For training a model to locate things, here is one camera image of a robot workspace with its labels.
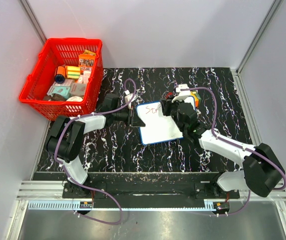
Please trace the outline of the white blue-framed whiteboard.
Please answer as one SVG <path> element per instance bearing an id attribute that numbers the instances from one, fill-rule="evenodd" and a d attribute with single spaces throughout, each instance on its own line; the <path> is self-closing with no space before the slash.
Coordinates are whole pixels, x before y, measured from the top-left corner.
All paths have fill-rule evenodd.
<path id="1" fill-rule="evenodd" d="M 153 145 L 182 139 L 182 132 L 171 116 L 164 116 L 159 101 L 142 103 L 136 106 L 138 117 L 145 123 L 139 127 L 141 143 Z"/>

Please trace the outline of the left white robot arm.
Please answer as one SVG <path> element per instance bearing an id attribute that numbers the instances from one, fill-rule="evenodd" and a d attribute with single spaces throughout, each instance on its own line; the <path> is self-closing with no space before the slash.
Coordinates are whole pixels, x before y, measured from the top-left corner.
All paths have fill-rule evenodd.
<path id="1" fill-rule="evenodd" d="M 134 93 L 127 92 L 125 104 L 119 106 L 120 98 L 109 93 L 99 106 L 98 112 L 77 117 L 61 115 L 54 121 L 46 138 L 45 147 L 64 168 L 68 181 L 75 184 L 73 191 L 79 197 L 85 198 L 91 192 L 91 186 L 86 182 L 89 176 L 79 158 L 83 136 L 89 132 L 107 128 L 116 121 L 123 122 L 129 127 L 145 127 L 146 124 L 134 109 L 135 99 Z"/>

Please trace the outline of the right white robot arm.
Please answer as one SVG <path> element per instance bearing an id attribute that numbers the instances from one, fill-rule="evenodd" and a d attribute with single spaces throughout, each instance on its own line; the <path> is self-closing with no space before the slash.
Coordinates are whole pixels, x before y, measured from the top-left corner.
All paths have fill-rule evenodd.
<path id="1" fill-rule="evenodd" d="M 160 103 L 163 115 L 172 118 L 184 139 L 241 167 L 239 171 L 226 171 L 215 178 L 210 186 L 214 197 L 221 198 L 233 190 L 245 190 L 264 198 L 285 180 L 285 171 L 269 145 L 245 144 L 216 133 L 198 120 L 190 103 L 170 98 L 162 99 Z"/>

